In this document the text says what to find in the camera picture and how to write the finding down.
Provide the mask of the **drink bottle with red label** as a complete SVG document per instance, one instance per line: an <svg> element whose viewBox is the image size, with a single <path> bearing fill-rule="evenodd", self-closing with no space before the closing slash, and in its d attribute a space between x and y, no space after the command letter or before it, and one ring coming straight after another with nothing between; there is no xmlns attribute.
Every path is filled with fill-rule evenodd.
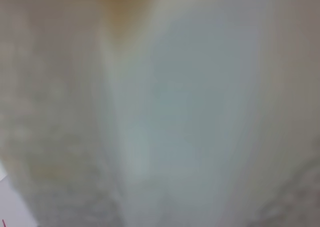
<svg viewBox="0 0 320 227"><path fill-rule="evenodd" d="M0 0L6 227L317 227L320 0Z"/></svg>

